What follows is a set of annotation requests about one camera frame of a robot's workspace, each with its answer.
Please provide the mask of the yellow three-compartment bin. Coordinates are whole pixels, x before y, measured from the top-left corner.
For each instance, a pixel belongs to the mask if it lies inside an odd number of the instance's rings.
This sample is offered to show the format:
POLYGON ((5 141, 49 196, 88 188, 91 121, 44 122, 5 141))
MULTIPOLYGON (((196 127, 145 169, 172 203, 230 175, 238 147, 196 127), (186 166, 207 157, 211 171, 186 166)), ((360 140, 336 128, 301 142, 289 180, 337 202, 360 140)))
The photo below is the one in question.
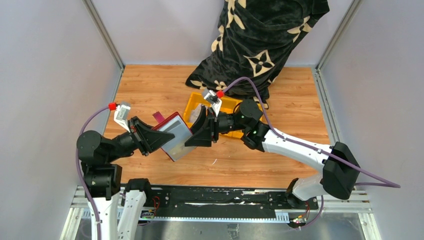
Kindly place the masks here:
MULTIPOLYGON (((231 98, 231 97, 226 97, 224 96, 222 98, 222 105, 221 105, 221 112, 227 113, 227 114, 232 114, 236 105, 241 103, 241 100, 235 99, 235 98, 231 98)), ((188 118, 189 118, 189 110, 194 109, 198 104, 203 104, 207 107, 209 107, 211 104, 208 103, 202 96, 201 93, 199 92, 192 92, 190 94, 190 97, 188 99, 188 103, 185 107, 184 113, 183 113, 183 120, 184 122, 187 124, 188 127, 191 127, 191 124, 188 123, 188 118)), ((232 131, 229 132, 228 134, 221 134, 222 136, 226 136, 229 138, 235 138, 235 139, 240 139, 243 136, 243 132, 241 130, 237 130, 237 131, 232 131)))

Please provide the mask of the red leather card holder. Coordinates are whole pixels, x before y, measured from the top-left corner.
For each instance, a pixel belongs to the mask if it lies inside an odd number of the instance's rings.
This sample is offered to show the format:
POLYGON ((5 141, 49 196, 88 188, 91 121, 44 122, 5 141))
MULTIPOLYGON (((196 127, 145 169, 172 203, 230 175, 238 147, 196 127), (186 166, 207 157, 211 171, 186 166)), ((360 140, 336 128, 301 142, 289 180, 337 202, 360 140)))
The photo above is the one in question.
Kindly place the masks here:
POLYGON ((170 123, 172 120, 177 119, 181 121, 183 124, 185 124, 183 118, 178 112, 174 112, 171 115, 169 115, 167 118, 164 118, 161 122, 159 122, 156 126, 152 128, 152 130, 158 131, 160 128, 162 128, 165 124, 170 123))

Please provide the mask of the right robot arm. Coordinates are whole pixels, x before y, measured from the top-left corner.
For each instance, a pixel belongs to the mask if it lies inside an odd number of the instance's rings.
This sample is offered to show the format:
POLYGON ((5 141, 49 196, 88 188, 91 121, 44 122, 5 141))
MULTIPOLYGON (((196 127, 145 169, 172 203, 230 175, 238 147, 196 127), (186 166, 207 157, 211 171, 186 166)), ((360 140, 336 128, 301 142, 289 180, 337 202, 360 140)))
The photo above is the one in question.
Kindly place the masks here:
POLYGON ((184 143, 186 147, 211 147, 219 134, 242 131, 240 138, 252 150, 289 157, 317 171, 307 178, 294 178, 285 191, 283 201, 298 209, 307 200, 330 195, 339 200, 351 196, 359 171, 359 164, 349 147, 336 142, 334 145, 306 141, 272 129, 261 121, 263 112, 253 100, 244 100, 233 113, 220 112, 201 107, 199 117, 190 128, 192 136, 184 143))

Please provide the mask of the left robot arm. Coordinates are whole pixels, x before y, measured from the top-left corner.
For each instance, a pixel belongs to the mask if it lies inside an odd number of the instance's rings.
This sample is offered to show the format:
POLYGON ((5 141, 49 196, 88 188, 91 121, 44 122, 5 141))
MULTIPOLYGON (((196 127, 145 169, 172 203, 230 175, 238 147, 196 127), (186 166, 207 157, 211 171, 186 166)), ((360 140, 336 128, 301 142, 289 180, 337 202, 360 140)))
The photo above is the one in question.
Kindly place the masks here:
POLYGON ((130 179, 122 191, 123 168, 114 161, 130 157, 136 150, 148 156, 175 138, 138 117, 128 120, 127 126, 127 131, 112 139, 88 130, 76 142, 94 240, 135 239, 143 207, 156 202, 147 178, 130 179))

